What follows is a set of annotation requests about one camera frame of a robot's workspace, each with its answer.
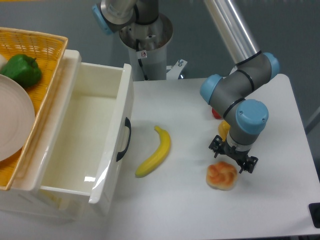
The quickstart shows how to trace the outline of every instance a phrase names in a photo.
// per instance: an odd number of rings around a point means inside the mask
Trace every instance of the blue joint cap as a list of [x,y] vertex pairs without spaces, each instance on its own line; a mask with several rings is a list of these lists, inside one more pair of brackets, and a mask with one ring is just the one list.
[[207,104],[210,103],[211,95],[214,92],[218,82],[222,79],[222,76],[218,74],[211,75],[208,77],[201,85],[200,95],[206,101]]
[[264,52],[263,54],[269,59],[271,64],[271,80],[280,72],[280,64],[278,59],[276,59],[272,53]]
[[239,104],[235,119],[239,127],[251,135],[258,135],[265,128],[269,112],[262,102],[248,99]]
[[97,5],[93,5],[92,6],[92,13],[93,16],[96,20],[96,22],[98,23],[99,27],[101,28],[101,30],[107,34],[107,35],[111,35],[114,32],[111,31],[111,29],[109,28],[108,24],[106,23],[106,20],[104,19],[104,17],[102,16],[102,13],[100,12],[100,10],[98,9]]

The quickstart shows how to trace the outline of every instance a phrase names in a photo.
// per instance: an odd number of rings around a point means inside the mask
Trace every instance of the woven basket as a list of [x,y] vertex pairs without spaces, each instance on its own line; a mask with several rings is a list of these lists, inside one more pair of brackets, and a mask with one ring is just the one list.
[[7,60],[16,54],[36,58],[42,78],[36,85],[27,88],[35,111],[35,121],[24,146],[14,155],[0,161],[0,190],[9,190],[19,168],[23,165],[29,145],[37,131],[41,130],[46,106],[50,104],[57,88],[55,75],[64,55],[68,39],[42,32],[0,27],[0,54]]

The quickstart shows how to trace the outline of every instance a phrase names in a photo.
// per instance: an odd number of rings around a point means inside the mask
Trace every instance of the open drawer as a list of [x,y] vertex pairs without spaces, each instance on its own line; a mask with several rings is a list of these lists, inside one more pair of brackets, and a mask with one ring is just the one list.
[[53,101],[52,109],[60,111],[48,113],[29,164],[12,190],[70,217],[88,206],[105,215],[130,143],[131,66],[81,63],[76,71],[76,77],[68,80],[74,81],[69,83],[69,93],[64,89],[63,107],[54,106],[59,100]]

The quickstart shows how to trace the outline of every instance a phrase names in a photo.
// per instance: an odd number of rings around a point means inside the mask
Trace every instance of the white plate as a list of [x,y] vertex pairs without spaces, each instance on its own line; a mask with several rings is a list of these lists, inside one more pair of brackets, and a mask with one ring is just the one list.
[[0,74],[0,161],[17,152],[35,122],[35,109],[27,92]]

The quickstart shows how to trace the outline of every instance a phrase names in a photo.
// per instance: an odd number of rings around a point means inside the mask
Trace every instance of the black handle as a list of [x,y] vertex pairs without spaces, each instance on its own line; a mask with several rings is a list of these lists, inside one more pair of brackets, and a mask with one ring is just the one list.
[[125,118],[125,121],[124,121],[124,125],[129,129],[129,138],[128,138],[128,142],[126,144],[126,147],[123,151],[120,151],[118,152],[118,154],[116,155],[116,161],[120,161],[124,155],[126,154],[126,152],[128,151],[128,147],[129,147],[129,144],[130,144],[130,139],[131,139],[131,122],[129,120],[129,118]]

